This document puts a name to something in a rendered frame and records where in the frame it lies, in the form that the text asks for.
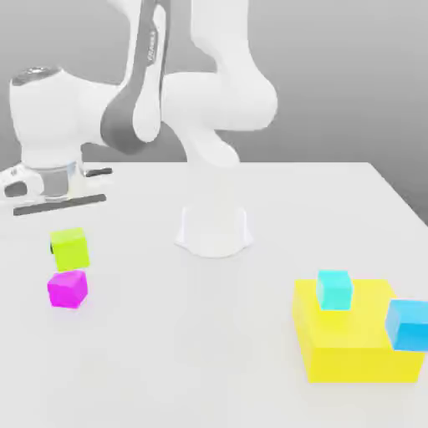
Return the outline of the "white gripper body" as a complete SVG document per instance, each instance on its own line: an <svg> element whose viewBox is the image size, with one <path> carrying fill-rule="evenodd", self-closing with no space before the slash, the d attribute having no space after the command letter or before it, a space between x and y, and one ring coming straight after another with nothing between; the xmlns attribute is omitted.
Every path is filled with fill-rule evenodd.
<svg viewBox="0 0 428 428"><path fill-rule="evenodd" d="M104 193L73 197L66 196L59 199L46 199L39 197L33 200L13 202L12 207L9 209L9 217L15 219L43 212L94 205L106 201L107 196Z"/></svg>

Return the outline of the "large yellow box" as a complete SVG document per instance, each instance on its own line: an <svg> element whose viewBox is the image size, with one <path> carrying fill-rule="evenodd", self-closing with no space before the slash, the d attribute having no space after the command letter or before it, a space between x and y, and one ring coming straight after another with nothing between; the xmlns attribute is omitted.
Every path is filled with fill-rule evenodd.
<svg viewBox="0 0 428 428"><path fill-rule="evenodd" d="M311 383L414 383L425 354L393 349L385 330L393 288L384 279L355 279L349 311L319 306L314 279L294 283L292 315Z"/></svg>

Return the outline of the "small blue cube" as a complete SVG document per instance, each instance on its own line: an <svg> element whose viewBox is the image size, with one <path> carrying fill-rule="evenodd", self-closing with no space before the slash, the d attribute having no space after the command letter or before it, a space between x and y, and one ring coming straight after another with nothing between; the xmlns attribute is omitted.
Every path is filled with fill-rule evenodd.
<svg viewBox="0 0 428 428"><path fill-rule="evenodd" d="M393 350L428 353L428 301L391 299L385 330Z"/></svg>

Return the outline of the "small turquoise cube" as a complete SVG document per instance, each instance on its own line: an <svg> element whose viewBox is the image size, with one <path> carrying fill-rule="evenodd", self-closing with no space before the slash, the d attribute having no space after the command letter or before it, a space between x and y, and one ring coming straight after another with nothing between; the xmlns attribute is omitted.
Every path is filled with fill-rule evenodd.
<svg viewBox="0 0 428 428"><path fill-rule="evenodd" d="M347 311L351 308L354 285L347 271L319 270L316 297L319 307L329 311Z"/></svg>

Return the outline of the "small magenta cube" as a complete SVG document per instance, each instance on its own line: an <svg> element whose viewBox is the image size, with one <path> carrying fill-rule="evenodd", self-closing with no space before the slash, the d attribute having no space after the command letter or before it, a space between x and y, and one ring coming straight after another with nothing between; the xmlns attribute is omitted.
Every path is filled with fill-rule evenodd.
<svg viewBox="0 0 428 428"><path fill-rule="evenodd" d="M82 270L55 273L47 284L54 307L76 309L88 294L86 274Z"/></svg>

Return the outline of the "small lime green cube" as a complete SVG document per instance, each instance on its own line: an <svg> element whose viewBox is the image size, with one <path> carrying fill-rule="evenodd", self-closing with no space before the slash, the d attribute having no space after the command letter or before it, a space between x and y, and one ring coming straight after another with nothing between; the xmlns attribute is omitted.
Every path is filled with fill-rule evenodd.
<svg viewBox="0 0 428 428"><path fill-rule="evenodd" d="M87 268L90 265L86 236L82 227L51 232L50 247L59 272Z"/></svg>

